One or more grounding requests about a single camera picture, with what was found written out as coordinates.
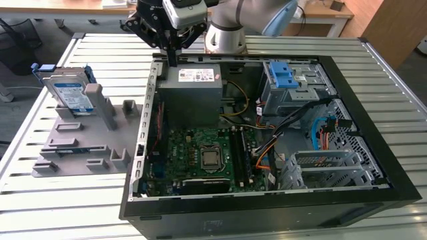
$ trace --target blue plastic tab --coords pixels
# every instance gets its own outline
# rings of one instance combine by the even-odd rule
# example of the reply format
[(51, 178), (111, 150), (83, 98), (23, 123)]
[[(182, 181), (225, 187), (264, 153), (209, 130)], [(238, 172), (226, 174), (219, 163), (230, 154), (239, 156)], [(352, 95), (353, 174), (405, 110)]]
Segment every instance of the blue plastic tab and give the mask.
[(270, 62), (270, 71), (276, 80), (277, 88), (297, 89), (300, 87), (300, 83), (294, 80), (294, 71), (286, 62)]
[(55, 71), (55, 69), (57, 69), (55, 64), (43, 64), (42, 67), (39, 68), (39, 71), (45, 73), (51, 73)]

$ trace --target blue hard drive label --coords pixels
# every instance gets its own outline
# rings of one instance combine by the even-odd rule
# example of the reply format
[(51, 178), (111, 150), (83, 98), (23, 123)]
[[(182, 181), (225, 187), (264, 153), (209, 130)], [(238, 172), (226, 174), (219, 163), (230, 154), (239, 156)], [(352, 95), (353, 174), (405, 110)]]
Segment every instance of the blue hard drive label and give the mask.
[(55, 83), (54, 86), (61, 99), (78, 115), (87, 115), (94, 111), (94, 105), (85, 95), (82, 83)]

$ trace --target sticker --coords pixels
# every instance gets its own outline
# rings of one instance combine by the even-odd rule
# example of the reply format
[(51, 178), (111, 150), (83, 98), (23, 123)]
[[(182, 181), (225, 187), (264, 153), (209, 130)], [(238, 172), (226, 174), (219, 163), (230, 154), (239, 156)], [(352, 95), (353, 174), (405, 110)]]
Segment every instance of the sticker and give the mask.
[(179, 70), (179, 82), (214, 82), (214, 69)]
[(306, 77), (305, 76), (294, 76), (294, 79), (297, 81), (308, 81)]
[(261, 106), (257, 107), (257, 115), (264, 116), (264, 108)]
[(58, 150), (57, 151), (59, 154), (73, 154), (74, 150)]
[(94, 111), (94, 105), (85, 95), (85, 87), (81, 83), (55, 83), (54, 86), (61, 99), (78, 115), (89, 115)]
[(285, 154), (285, 153), (280, 153), (280, 159), (281, 159), (282, 161), (286, 160), (286, 154)]
[(272, 182), (273, 184), (277, 183), (277, 178), (276, 178), (276, 176), (273, 175), (273, 173), (269, 173), (269, 180), (270, 180), (270, 182)]

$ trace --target yellow wire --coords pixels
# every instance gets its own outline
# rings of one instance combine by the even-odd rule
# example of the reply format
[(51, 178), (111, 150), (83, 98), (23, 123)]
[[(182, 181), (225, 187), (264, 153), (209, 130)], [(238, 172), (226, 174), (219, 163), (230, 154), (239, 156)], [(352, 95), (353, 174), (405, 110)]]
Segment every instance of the yellow wire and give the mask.
[(235, 113), (225, 113), (225, 114), (221, 114), (221, 116), (238, 116), (241, 114), (245, 113), (245, 111), (249, 109), (249, 106), (250, 106), (250, 99), (249, 99), (249, 96), (247, 96), (247, 93), (246, 91), (243, 91), (242, 87), (239, 87), (239, 85), (234, 82), (234, 81), (230, 81), (227, 80), (229, 83), (231, 83), (233, 85), (235, 85), (235, 87), (241, 90), (241, 92), (243, 93), (245, 95), (245, 99), (246, 99), (246, 106), (245, 106), (245, 109), (241, 111), (241, 112), (235, 112)]

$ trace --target green circuit board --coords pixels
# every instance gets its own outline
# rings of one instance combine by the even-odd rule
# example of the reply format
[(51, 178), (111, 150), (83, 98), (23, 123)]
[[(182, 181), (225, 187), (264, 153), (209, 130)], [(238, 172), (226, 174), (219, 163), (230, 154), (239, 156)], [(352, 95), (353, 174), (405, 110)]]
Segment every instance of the green circuit board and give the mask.
[[(257, 146), (255, 132), (253, 129), (245, 131), (247, 147)], [(221, 156), (218, 169), (211, 167), (207, 156)], [(165, 166), (165, 176), (171, 180), (191, 178), (230, 179), (230, 192), (254, 192), (265, 190), (264, 175), (254, 176), (254, 183), (246, 187), (235, 185), (234, 158), (230, 143), (230, 130), (215, 128), (194, 128), (187, 130), (173, 130), (169, 134), (167, 163)], [(162, 196), (177, 195), (173, 191), (173, 183), (162, 181), (157, 183), (157, 189)]]

